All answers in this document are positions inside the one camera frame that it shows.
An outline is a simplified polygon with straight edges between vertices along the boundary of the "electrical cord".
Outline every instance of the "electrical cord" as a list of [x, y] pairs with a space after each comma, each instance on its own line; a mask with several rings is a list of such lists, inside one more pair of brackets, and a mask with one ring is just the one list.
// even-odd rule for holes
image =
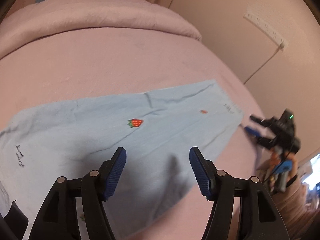
[[279, 45], [279, 47], [276, 49], [276, 51], [273, 53], [273, 55], [265, 62], [265, 63], [263, 63], [262, 65], [261, 65], [261, 67], [259, 67], [255, 72], [253, 72], [251, 75], [250, 75], [250, 77], [248, 77], [247, 78], [247, 80], [246, 81], [244, 81], [244, 85], [250, 80], [250, 78], [252, 78], [253, 77], [253, 75], [255, 74], [255, 73], [257, 73], [265, 64], [267, 64], [281, 49], [283, 49], [284, 48], [284, 43], [282, 42], [280, 45]]
[[269, 177], [267, 177], [267, 178], [263, 181], [263, 183], [265, 183], [266, 181], [268, 181], [268, 180], [271, 178], [271, 176], [282, 166], [282, 164], [284, 164], [284, 162], [286, 161], [286, 159], [287, 159], [287, 157], [289, 156], [289, 154], [290, 154], [290, 152], [286, 155], [286, 157], [284, 158], [284, 160], [281, 161], [281, 163], [279, 164], [279, 166], [278, 166], [274, 171], [271, 172], [271, 174], [269, 175]]

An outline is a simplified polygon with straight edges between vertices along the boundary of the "red strawberry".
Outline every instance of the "red strawberry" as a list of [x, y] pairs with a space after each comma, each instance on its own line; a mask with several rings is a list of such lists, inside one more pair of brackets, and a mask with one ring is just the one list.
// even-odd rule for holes
[[140, 119], [131, 119], [128, 120], [128, 125], [132, 127], [139, 127], [143, 123], [143, 120]]

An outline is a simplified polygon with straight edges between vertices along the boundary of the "power strip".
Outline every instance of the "power strip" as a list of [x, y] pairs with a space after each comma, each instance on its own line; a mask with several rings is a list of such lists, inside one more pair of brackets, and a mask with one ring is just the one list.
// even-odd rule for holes
[[288, 47], [288, 42], [281, 36], [281, 34], [277, 32], [264, 19], [255, 15], [251, 10], [248, 10], [246, 12], [244, 18], [253, 23], [260, 30], [262, 30], [278, 46], [283, 43], [284, 47], [282, 48], [282, 50], [285, 50]]

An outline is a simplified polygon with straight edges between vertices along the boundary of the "window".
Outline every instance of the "window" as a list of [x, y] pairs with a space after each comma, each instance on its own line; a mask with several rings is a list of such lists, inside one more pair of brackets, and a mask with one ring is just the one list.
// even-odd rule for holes
[[309, 190], [312, 190], [317, 183], [320, 182], [320, 154], [311, 159], [313, 173], [307, 177], [303, 182], [310, 185]]

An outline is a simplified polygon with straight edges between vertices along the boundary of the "pink blanket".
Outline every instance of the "pink blanket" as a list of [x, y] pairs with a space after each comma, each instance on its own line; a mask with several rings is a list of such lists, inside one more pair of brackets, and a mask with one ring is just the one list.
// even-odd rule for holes
[[[20, 110], [39, 104], [207, 79], [217, 80], [245, 112], [244, 125], [250, 114], [263, 116], [248, 90], [200, 39], [179, 15], [144, 0], [47, 0], [27, 6], [0, 25], [0, 128]], [[255, 157], [239, 127], [215, 164], [247, 179]], [[133, 239], [200, 239], [211, 207], [195, 185]]]

